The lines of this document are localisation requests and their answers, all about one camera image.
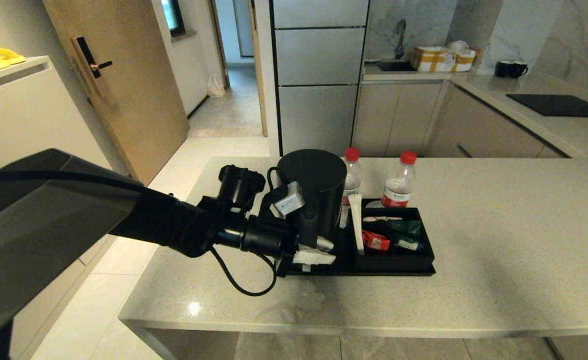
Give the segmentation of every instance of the refrigerator door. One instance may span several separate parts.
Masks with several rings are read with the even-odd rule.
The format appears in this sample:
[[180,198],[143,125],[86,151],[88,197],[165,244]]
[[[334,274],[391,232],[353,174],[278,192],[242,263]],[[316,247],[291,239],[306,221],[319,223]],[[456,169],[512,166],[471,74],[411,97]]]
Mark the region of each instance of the refrigerator door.
[[365,28],[276,30],[278,86],[358,84]]
[[364,27],[369,0],[273,0],[274,28]]
[[320,149],[342,157],[352,139],[357,85],[278,88],[283,155]]

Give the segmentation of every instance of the white shelf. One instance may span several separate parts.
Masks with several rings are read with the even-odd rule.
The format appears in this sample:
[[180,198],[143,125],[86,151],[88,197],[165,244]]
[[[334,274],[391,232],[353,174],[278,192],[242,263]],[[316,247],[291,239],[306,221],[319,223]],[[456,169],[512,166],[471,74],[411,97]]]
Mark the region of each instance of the white shelf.
[[0,78],[3,78],[8,75],[12,75],[18,73],[19,71],[23,71],[25,69],[29,69],[35,66],[42,66],[42,64],[46,64],[50,61],[50,57],[45,56],[31,56],[25,59],[25,62],[13,64],[6,68],[0,69]]

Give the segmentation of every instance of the induction cooktop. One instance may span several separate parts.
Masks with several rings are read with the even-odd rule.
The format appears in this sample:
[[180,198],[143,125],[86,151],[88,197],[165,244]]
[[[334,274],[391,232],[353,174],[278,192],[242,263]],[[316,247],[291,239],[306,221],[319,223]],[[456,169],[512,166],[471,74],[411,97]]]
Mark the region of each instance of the induction cooktop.
[[588,102],[573,95],[509,93],[507,96],[542,116],[588,117]]

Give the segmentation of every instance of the kitchen sink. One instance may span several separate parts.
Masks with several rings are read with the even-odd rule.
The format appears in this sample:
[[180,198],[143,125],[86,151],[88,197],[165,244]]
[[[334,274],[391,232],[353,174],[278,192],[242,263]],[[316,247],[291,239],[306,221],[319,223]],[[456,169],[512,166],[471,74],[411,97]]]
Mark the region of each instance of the kitchen sink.
[[381,71],[416,71],[409,61],[379,61],[376,66]]

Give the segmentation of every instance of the robotic arm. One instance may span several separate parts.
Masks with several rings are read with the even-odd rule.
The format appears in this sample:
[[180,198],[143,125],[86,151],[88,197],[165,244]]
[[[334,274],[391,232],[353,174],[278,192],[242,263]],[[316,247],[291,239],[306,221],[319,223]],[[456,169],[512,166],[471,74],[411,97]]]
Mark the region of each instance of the robotic arm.
[[[8,324],[11,329],[16,313],[107,233],[168,246],[190,258],[212,251],[239,291],[259,296],[271,290],[297,249],[296,223],[271,212],[287,196],[287,184],[270,189],[258,215],[248,216],[264,190],[264,176],[228,165],[218,179],[218,196],[203,196],[195,206],[60,150],[1,168],[0,332]],[[241,289],[214,244],[264,259],[274,272],[272,285],[262,292]]]

